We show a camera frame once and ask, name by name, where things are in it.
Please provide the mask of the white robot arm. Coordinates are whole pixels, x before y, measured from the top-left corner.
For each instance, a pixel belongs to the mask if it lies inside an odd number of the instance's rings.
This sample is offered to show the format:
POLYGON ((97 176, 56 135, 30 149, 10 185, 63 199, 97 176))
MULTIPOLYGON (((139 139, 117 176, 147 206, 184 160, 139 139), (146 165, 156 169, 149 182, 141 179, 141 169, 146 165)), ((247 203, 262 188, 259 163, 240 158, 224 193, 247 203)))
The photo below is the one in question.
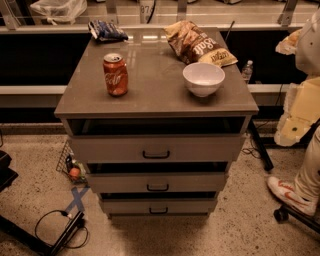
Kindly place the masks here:
POLYGON ((289 85, 284 113, 274 135, 278 145, 292 146, 320 119, 320 10, 307 20, 302 29, 281 41, 276 51, 294 54, 296 68, 307 75, 300 85, 289 85))

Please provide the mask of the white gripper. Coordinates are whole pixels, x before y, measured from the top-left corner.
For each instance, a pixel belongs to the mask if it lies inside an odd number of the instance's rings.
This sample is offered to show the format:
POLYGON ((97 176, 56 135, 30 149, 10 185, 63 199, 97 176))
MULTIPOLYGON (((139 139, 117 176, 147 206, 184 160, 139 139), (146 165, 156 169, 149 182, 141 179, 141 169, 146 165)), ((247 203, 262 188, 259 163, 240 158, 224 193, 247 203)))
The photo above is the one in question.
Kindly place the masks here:
MULTIPOLYGON (((291 55, 296 52, 301 29, 290 33, 278 43, 275 51, 291 55)), ((286 93, 284 113, 280 117, 274 141, 280 146, 292 146, 320 119, 320 77, 307 79, 300 85, 291 84, 286 93)))

